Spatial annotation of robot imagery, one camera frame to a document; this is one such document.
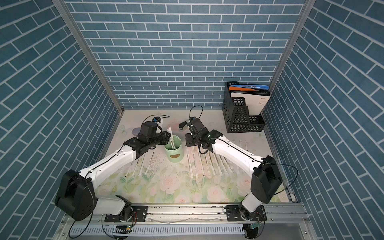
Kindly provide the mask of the eleventh straw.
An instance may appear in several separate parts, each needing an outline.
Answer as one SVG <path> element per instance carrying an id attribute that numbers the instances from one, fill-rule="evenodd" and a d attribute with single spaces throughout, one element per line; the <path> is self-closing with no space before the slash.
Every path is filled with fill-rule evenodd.
<path id="1" fill-rule="evenodd" d="M 146 170 L 146 172 L 145 172 L 146 175 L 148 174 L 148 171 L 149 171 L 149 169 L 150 169 L 150 167 L 151 167 L 151 163 L 152 163 L 154 154 L 155 154 L 155 152 L 152 153 L 152 156 L 151 156 L 150 161 L 149 161 L 149 163 L 148 163 L 148 167 L 147 167 L 147 170 Z"/>

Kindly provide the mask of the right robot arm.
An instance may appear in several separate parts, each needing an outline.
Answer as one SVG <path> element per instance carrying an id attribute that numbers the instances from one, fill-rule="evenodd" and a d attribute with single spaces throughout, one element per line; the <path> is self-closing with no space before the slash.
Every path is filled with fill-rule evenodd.
<path id="1" fill-rule="evenodd" d="M 222 156 L 251 177 L 250 192 L 240 205 L 240 210 L 250 214 L 262 204 L 268 204 L 283 182 L 279 167 L 271 156 L 262 158 L 232 143 L 217 130 L 209 131 L 196 117 L 186 122 L 190 130 L 186 134 L 187 147 L 200 147 Z"/>

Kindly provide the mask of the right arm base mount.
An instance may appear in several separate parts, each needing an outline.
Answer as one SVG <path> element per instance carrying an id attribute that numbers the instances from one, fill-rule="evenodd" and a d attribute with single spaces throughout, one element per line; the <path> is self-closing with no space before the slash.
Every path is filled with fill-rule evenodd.
<path id="1" fill-rule="evenodd" d="M 244 206 L 239 205 L 227 205 L 224 208 L 224 212 L 228 222 L 239 221 L 256 221 L 264 222 L 267 220 L 266 211 L 263 205 L 260 205 L 255 211 L 249 212 Z"/>

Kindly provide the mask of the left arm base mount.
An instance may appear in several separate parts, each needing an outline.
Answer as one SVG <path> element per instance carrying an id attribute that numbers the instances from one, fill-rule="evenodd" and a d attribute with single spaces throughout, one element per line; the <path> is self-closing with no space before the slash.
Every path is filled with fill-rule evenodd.
<path id="1" fill-rule="evenodd" d="M 131 206 L 129 215 L 125 219 L 124 214 L 106 215 L 104 221 L 106 223 L 138 223 L 145 222 L 148 213 L 148 206 Z"/>

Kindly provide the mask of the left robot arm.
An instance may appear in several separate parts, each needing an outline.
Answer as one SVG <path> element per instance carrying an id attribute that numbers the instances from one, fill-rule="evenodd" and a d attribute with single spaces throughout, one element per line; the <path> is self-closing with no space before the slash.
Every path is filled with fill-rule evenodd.
<path id="1" fill-rule="evenodd" d="M 144 122 L 139 134 L 123 143 L 114 153 L 80 171 L 69 170 L 61 180 L 55 205 L 75 221 L 82 221 L 89 215 L 112 215 L 119 222 L 131 220 L 132 203 L 116 195 L 113 198 L 99 198 L 95 190 L 117 170 L 139 159 L 157 145 L 169 143 L 171 134 L 163 131 L 156 122 Z"/>

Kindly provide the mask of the thirteenth straw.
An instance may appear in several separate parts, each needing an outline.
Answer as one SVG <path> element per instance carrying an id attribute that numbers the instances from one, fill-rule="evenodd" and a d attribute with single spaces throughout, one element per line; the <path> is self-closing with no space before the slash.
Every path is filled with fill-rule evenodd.
<path id="1" fill-rule="evenodd" d="M 140 167 L 140 171 L 139 171 L 138 176 L 141 176 L 141 175 L 142 175 L 143 167 L 144 167 L 144 162 L 145 162 L 145 155 L 146 155 L 146 154 L 144 154 L 144 155 L 142 156 L 141 167 Z"/>

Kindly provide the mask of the green cylindrical cup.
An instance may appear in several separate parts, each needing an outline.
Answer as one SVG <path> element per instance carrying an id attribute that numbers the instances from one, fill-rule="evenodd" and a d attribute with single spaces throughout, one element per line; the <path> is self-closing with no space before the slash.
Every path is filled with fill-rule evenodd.
<path id="1" fill-rule="evenodd" d="M 171 141 L 168 144 L 164 145 L 165 153 L 167 159 L 171 163 L 179 163 L 184 157 L 184 150 L 182 145 L 182 140 L 179 136 L 174 135 L 175 149 L 172 148 Z"/>

